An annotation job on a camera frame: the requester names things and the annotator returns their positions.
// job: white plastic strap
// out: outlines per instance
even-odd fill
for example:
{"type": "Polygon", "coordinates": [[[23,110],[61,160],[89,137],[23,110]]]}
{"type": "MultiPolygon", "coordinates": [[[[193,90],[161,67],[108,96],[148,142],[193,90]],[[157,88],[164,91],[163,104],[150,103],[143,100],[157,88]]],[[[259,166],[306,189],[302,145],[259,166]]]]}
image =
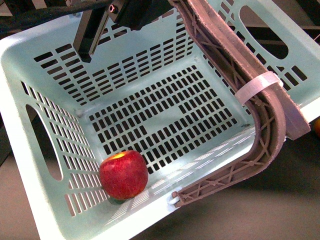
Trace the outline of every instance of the white plastic strap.
{"type": "Polygon", "coordinates": [[[274,74],[272,71],[267,71],[246,83],[236,92],[234,96],[243,106],[250,98],[258,94],[265,88],[269,87],[270,85],[276,83],[279,83],[281,87],[283,87],[284,85],[276,74],[274,74]]]}

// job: apple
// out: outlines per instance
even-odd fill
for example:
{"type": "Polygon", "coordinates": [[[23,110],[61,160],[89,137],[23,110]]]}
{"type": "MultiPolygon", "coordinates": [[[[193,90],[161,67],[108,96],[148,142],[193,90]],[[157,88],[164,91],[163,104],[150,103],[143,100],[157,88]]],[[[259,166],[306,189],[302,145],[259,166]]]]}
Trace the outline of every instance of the apple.
{"type": "Polygon", "coordinates": [[[134,150],[108,157],[101,163],[99,173],[102,187],[117,200],[130,199],[141,193],[149,175],[144,158],[134,150]]]}

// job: laundry basket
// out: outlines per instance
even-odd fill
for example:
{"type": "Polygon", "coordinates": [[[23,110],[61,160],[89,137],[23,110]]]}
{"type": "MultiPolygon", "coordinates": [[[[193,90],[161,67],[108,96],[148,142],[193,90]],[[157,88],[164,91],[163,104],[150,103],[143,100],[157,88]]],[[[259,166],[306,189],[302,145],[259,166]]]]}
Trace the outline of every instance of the laundry basket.
{"type": "MultiPolygon", "coordinates": [[[[211,5],[279,75],[305,118],[319,116],[320,47],[271,0],[211,5]],[[286,58],[250,35],[239,17],[246,5],[286,43],[286,58]]],[[[0,41],[0,111],[41,238],[129,239],[176,210],[173,191],[248,152],[254,121],[175,9],[140,31],[108,21],[91,63],[71,45],[80,16],[0,41]],[[48,134],[61,179],[48,170],[27,109],[48,134]],[[99,165],[129,149],[144,156],[149,180],[119,204],[103,191],[99,165]]]]}

